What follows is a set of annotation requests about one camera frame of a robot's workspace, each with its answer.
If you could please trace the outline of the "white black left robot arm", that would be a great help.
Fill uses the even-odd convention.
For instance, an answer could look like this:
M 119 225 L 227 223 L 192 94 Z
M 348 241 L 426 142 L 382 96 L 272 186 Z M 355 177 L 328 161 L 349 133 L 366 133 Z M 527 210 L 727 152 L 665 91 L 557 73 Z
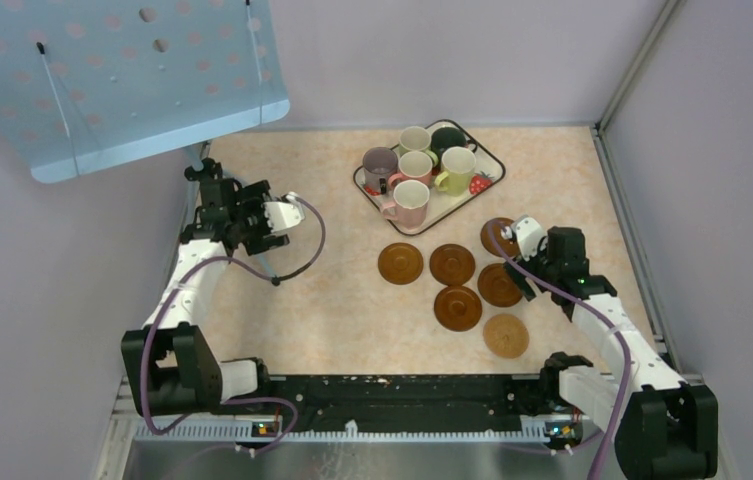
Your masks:
M 211 158 L 194 161 L 184 177 L 195 207 L 179 235 L 171 277 L 153 313 L 120 343 L 136 411 L 147 423 L 157 416 L 219 413 L 231 399 L 249 413 L 269 407 L 273 388 L 264 362 L 218 361 L 200 324 L 231 265 L 274 286 L 287 281 L 234 253 L 243 248 L 254 256 L 285 246 L 287 231 L 305 218 L 296 194 L 274 196 L 267 181 L 245 184 Z

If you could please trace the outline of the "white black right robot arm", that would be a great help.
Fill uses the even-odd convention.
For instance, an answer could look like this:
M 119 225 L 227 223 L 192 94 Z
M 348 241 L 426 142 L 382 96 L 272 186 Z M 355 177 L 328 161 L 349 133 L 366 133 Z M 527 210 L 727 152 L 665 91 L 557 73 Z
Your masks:
M 650 346 L 617 290 L 590 271 L 585 236 L 575 227 L 544 229 L 522 216 L 501 231 L 519 249 L 506 272 L 527 300 L 547 292 L 594 345 L 613 378 L 559 357 L 538 385 L 552 412 L 577 407 L 602 431 L 589 469 L 596 479 L 613 453 L 628 479 L 706 479 L 718 469 L 718 401 L 693 385 Z

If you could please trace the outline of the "light woven round coaster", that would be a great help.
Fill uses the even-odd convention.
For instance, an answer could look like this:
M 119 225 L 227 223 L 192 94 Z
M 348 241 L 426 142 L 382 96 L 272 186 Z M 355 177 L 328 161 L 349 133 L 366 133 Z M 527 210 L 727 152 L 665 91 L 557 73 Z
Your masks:
M 515 359 L 529 347 L 530 334 L 521 319 L 511 314 L 497 314 L 489 318 L 483 327 L 486 347 L 496 356 Z

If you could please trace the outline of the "dark green mug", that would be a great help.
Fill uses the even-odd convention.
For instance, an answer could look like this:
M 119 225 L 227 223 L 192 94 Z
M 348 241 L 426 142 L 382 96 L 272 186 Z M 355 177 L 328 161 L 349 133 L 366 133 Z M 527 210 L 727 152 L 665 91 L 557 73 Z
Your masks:
M 464 131 L 457 127 L 444 126 L 431 133 L 430 149 L 438 159 L 441 159 L 443 154 L 453 147 L 468 148 L 472 152 L 476 152 L 478 144 L 475 140 L 469 139 Z

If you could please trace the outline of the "brown round coaster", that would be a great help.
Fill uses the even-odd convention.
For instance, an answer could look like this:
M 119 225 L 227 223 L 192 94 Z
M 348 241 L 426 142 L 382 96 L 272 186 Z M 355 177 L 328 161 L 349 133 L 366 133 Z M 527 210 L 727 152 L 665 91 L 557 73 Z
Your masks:
M 430 255 L 429 266 L 433 278 L 446 286 L 464 285 L 476 271 L 472 253 L 453 243 L 437 247 Z
M 522 292 L 502 264 L 484 267 L 477 279 L 477 289 L 481 297 L 495 307 L 512 307 L 523 299 Z
M 424 260 L 415 246 L 397 242 L 386 246 L 378 256 L 377 267 L 381 277 L 394 285 L 407 285 L 417 280 L 423 272 Z
M 502 229 L 513 222 L 514 220 L 508 217 L 495 217 L 486 221 L 480 230 L 483 248 L 492 255 L 500 256 L 500 251 L 503 251 L 510 257 L 518 256 L 519 245 L 502 237 Z
M 479 296 L 470 288 L 448 286 L 436 295 L 433 311 L 442 327 L 454 332 L 465 332 L 479 323 L 482 303 Z

